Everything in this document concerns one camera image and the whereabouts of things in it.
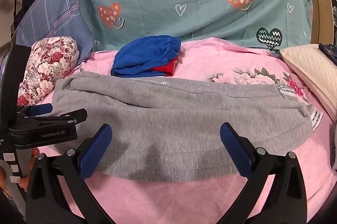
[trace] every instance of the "white label sticker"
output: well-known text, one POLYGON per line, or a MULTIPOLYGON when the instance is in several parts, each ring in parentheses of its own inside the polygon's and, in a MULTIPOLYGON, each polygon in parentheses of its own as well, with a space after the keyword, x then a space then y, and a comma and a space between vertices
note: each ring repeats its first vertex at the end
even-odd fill
POLYGON ((315 131, 318 125, 321 123, 321 120, 323 118, 323 113, 318 112, 316 110, 313 111, 310 119, 312 122, 312 130, 315 131))
POLYGON ((289 96, 294 96, 296 97, 296 92, 294 89, 290 88, 290 87, 286 87, 283 85, 276 85, 276 88, 280 91, 280 93, 285 94, 285 95, 289 95, 289 96))
POLYGON ((18 173, 19 172, 19 166, 18 165, 11 165, 12 173, 18 173))
POLYGON ((10 175, 9 179, 11 180, 11 183, 19 183, 19 180, 21 179, 21 177, 10 175))
POLYGON ((15 154, 13 154, 13 153, 3 153, 3 160, 5 160, 5 161, 15 161, 15 154))

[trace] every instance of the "gray handle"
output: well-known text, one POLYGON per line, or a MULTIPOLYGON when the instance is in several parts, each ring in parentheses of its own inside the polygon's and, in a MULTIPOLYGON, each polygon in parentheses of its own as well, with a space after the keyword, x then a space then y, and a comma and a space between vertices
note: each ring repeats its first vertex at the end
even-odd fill
MULTIPOLYGON (((29 174, 29 162, 32 157, 33 149, 16 150, 16 161, 20 165, 22 177, 29 174)), ((17 209, 25 217, 26 216, 26 203, 18 189, 18 180, 22 178, 18 173, 15 173, 17 166, 11 164, 11 161, 0 160, 0 168, 5 176, 5 184, 11 193, 11 198, 14 200, 17 209)))

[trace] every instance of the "floral pillow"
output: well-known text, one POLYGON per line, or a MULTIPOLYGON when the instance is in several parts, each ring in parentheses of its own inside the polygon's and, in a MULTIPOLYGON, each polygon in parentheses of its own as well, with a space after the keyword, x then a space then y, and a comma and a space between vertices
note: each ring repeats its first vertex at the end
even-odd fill
POLYGON ((35 42, 20 83, 17 105, 35 105, 50 94, 56 81, 75 67, 79 54, 76 41, 67 36, 35 42))

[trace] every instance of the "folded blue clothing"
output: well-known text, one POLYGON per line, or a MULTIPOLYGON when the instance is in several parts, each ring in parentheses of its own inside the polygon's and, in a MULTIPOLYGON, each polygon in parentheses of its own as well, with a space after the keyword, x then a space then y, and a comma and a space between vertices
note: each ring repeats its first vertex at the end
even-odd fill
POLYGON ((118 77, 166 76, 167 73, 152 69, 176 59, 180 45, 181 39, 172 36, 135 39, 118 51, 110 74, 118 77))
POLYGON ((319 43, 318 48, 337 66, 337 47, 319 43))

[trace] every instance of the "pink bed sheet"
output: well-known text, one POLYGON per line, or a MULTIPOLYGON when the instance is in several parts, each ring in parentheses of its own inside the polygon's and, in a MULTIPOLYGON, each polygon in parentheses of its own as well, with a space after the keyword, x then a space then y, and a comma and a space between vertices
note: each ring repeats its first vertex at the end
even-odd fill
MULTIPOLYGON (((74 72, 110 74, 117 51, 94 53, 74 72)), ((308 200, 308 220, 319 210, 337 181, 330 167, 330 137, 333 121, 315 95, 280 59, 261 49, 246 49, 228 41, 209 38, 183 43, 174 77, 234 84, 272 84, 279 79, 295 89, 299 98, 324 113, 323 119, 302 146, 295 150, 302 168, 308 200)), ((50 103, 52 94, 42 103, 50 103)), ((57 155, 41 147, 49 156, 57 155)), ((86 183, 117 224, 213 224, 230 207, 246 180, 239 174, 188 183, 138 182, 96 172, 86 183)), ((251 215, 258 213, 266 200, 272 177, 251 215)), ((61 178, 70 207, 81 216, 61 178)))

